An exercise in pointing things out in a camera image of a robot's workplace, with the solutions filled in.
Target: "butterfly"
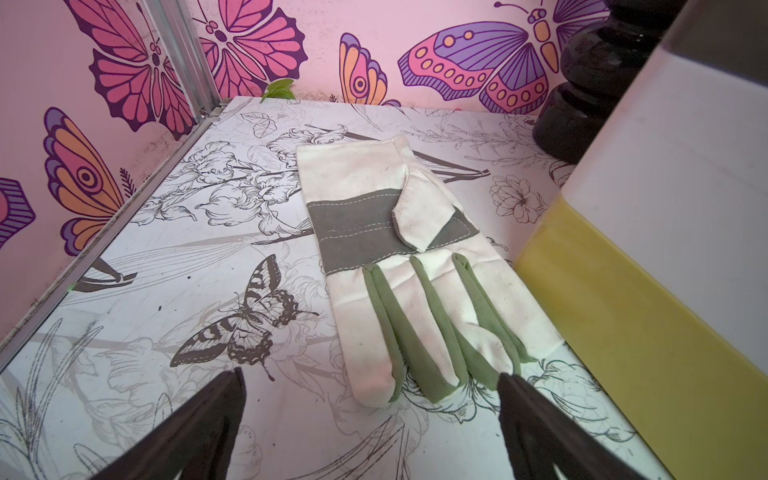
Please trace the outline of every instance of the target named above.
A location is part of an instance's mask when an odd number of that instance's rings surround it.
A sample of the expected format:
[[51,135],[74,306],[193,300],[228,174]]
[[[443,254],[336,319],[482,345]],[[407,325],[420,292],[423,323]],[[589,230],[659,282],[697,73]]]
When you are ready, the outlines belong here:
[[[480,94],[480,102],[494,113],[527,114],[539,108],[549,92],[548,74],[559,71],[558,48],[552,41],[545,8],[528,15],[534,42],[526,30],[505,22],[474,22],[441,30],[419,42],[398,60],[403,84],[426,85],[443,100]],[[603,0],[558,0],[552,21],[559,49],[584,28],[601,21]]]
[[101,49],[94,49],[90,69],[95,90],[107,101],[110,114],[123,118],[133,131],[157,120],[175,140],[189,134],[195,124],[190,106],[141,6],[136,4],[150,32],[149,51],[117,0],[64,1],[80,30]]
[[0,178],[0,248],[33,221],[35,212],[21,184],[10,178]]
[[64,208],[82,215],[61,227],[65,251],[76,256],[123,206],[123,196],[101,155],[63,111],[51,107],[43,121],[48,189]]
[[208,362],[224,350],[235,362],[261,363],[264,366],[273,345],[272,331],[288,325],[301,313],[293,295],[287,290],[277,289],[280,280],[276,256],[269,255],[250,276],[243,302],[237,311],[184,342],[170,360],[170,366]]
[[392,105],[397,100],[384,101],[386,74],[371,53],[360,45],[355,35],[345,33],[339,44],[339,78],[342,98],[348,104]]
[[207,35],[200,44],[222,98],[258,97],[267,79],[299,77],[307,56],[296,19],[278,8],[259,25],[272,12],[272,0],[219,0],[219,18],[209,18],[200,0],[197,6],[203,19],[192,20],[204,25],[198,28]]

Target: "yellow stripe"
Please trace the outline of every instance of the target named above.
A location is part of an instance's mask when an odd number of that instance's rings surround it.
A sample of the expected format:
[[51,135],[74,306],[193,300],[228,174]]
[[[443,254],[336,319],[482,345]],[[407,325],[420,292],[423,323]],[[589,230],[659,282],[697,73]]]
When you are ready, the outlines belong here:
[[768,377],[562,197],[541,223],[515,270],[672,475],[768,478]]
[[353,86],[349,83],[352,80],[352,73],[355,70],[355,65],[357,65],[357,59],[360,56],[360,52],[357,48],[350,48],[349,53],[346,54],[346,58],[344,59],[344,101],[346,103],[357,103],[356,101],[353,102],[353,98],[355,96],[352,94],[351,91],[349,91],[350,88]]
[[344,100],[344,102],[348,102],[348,96],[346,93],[346,83],[347,79],[344,76],[344,59],[346,58],[346,46],[344,44],[341,44],[339,46],[339,79],[341,80],[341,97]]

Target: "canvas glove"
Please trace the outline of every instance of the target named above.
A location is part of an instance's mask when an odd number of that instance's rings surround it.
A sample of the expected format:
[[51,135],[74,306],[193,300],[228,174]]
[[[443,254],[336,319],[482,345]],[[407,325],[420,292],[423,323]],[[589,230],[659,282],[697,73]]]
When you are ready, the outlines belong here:
[[402,135],[302,146],[319,243],[354,396],[397,398],[407,363],[431,402],[551,353],[562,338],[509,265]]

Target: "pink butterfly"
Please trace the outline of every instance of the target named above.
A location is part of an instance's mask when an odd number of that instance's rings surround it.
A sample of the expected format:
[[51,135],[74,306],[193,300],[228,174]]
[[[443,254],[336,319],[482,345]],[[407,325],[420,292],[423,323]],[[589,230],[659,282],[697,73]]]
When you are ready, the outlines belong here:
[[603,0],[558,0],[551,16],[555,45],[546,9],[529,12],[501,2],[494,6],[527,13],[535,41],[527,41],[528,32],[510,23],[456,25],[424,39],[400,58],[402,83],[434,88],[443,100],[479,93],[480,102],[494,113],[530,113],[549,93],[548,73],[539,54],[549,71],[558,73],[558,47],[562,51],[571,37],[607,14]]
[[16,180],[0,177],[0,248],[9,238],[35,221],[22,186]]
[[[176,72],[162,54],[160,39],[151,35],[147,51],[144,40],[117,0],[64,0],[80,29],[93,38],[91,72],[95,90],[107,101],[113,117],[123,118],[131,130],[159,121],[178,140],[194,125],[192,112],[181,90]],[[141,6],[136,4],[144,16]]]
[[299,77],[307,56],[296,19],[278,8],[259,25],[272,11],[272,0],[219,0],[219,18],[209,18],[200,0],[197,6],[203,20],[192,19],[204,25],[200,43],[222,98],[257,97],[268,81]]

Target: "black ceramic object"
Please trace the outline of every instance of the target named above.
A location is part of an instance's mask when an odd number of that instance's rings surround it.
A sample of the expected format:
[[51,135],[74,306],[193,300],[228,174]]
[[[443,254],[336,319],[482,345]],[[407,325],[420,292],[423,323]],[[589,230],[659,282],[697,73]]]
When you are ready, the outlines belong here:
[[611,15],[586,27],[562,52],[567,82],[549,94],[533,130],[536,143],[576,164],[645,65],[685,0],[606,0]]

